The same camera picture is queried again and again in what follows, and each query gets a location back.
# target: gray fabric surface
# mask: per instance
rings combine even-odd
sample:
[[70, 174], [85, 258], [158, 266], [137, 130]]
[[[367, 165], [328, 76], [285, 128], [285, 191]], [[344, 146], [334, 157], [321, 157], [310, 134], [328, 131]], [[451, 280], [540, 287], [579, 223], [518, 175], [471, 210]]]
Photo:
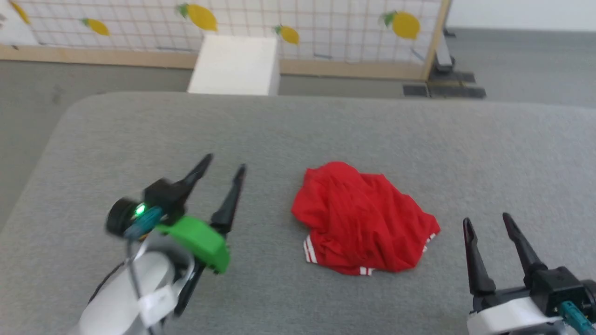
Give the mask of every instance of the gray fabric surface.
[[[124, 255], [104, 220], [121, 196], [215, 159], [189, 200], [207, 218], [248, 164], [228, 273], [205, 274], [170, 334], [462, 334], [461, 221], [498, 287], [522, 284], [501, 212], [547, 265], [596, 278], [596, 114], [468, 101], [107, 94], [70, 108], [0, 234], [0, 333], [60, 334]], [[347, 277], [304, 260], [290, 206], [306, 168], [384, 173], [443, 231], [418, 267]]]

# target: lemon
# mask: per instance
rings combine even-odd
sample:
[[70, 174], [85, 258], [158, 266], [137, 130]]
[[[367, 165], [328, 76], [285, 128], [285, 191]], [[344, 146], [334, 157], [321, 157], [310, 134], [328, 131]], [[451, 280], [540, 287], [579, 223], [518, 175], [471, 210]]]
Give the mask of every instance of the lemon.
[[105, 24], [98, 20], [85, 17], [81, 19], [81, 22], [100, 35], [110, 36], [110, 31], [108, 30], [108, 27], [106, 27]]
[[218, 31], [218, 21], [207, 8], [195, 4], [182, 4], [178, 5], [176, 10], [184, 18], [190, 17], [195, 26], [204, 30]]
[[273, 30], [276, 34], [280, 35], [281, 38], [284, 39], [284, 41], [288, 43], [296, 45], [300, 43], [300, 35], [298, 35], [298, 32], [292, 27], [279, 25], [277, 27], [274, 27]]
[[25, 13], [25, 11], [21, 8], [21, 6], [19, 6], [14, 1], [11, 1], [10, 4], [13, 5], [14, 10], [17, 11], [17, 13], [21, 16], [21, 18], [23, 19], [23, 21], [25, 23], [31, 24], [31, 21], [29, 21], [29, 16], [27, 15], [27, 13]]
[[410, 13], [392, 11], [381, 15], [385, 26], [393, 25], [393, 32], [401, 38], [416, 39], [420, 32], [418, 18]]

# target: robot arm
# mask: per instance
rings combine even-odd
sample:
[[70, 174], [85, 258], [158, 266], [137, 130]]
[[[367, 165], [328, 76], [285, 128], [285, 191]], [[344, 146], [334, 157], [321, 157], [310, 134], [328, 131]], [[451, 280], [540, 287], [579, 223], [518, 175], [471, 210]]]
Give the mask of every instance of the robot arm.
[[[106, 221], [110, 234], [127, 238], [129, 243], [148, 235], [124, 271], [92, 297], [72, 335], [162, 335], [164, 323], [183, 313], [203, 270], [210, 268], [216, 274], [226, 271], [230, 257], [225, 239], [232, 227], [246, 166], [238, 169], [210, 224], [184, 215], [185, 202], [212, 157], [207, 155], [178, 182], [156, 181], [145, 189], [143, 202], [122, 198], [114, 204]], [[148, 324], [139, 298], [158, 291], [169, 292], [172, 308]]]
[[579, 334], [595, 335], [596, 283], [579, 281], [564, 266], [548, 269], [511, 215], [503, 213], [503, 221], [524, 270], [524, 286], [496, 289], [478, 251], [474, 227], [465, 218], [468, 280], [474, 296], [467, 322], [470, 335], [567, 334], [565, 324]]

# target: crumpled red garment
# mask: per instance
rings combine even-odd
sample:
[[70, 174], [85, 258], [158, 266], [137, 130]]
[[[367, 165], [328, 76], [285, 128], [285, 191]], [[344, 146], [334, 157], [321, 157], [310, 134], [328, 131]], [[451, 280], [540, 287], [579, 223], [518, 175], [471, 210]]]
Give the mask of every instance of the crumpled red garment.
[[411, 269], [440, 231], [435, 217], [384, 175], [343, 162], [308, 169], [292, 213], [311, 228], [306, 260], [347, 275]]

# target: wooden edge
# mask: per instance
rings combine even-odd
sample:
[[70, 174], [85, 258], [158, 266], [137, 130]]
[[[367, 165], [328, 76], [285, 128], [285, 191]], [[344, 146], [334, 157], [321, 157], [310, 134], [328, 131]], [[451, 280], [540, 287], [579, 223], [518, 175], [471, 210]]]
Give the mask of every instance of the wooden edge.
[[450, 3], [451, 0], [443, 0], [441, 2], [439, 16], [437, 17], [437, 23], [434, 27], [433, 40], [430, 43], [429, 53], [426, 55], [426, 64], [424, 65], [424, 70], [422, 72], [422, 80], [428, 80], [430, 71], [433, 68], [434, 54], [437, 51], [437, 46], [439, 45], [443, 28], [445, 27], [445, 20], [447, 18], [447, 11], [449, 10]]
[[[0, 45], [0, 60], [193, 69], [197, 62], [197, 55], [174, 52], [54, 48], [51, 46], [19, 46], [15, 49], [8, 45]], [[280, 72], [284, 75], [425, 80], [425, 77], [421, 77], [423, 70], [422, 65], [411, 63], [280, 61]]]

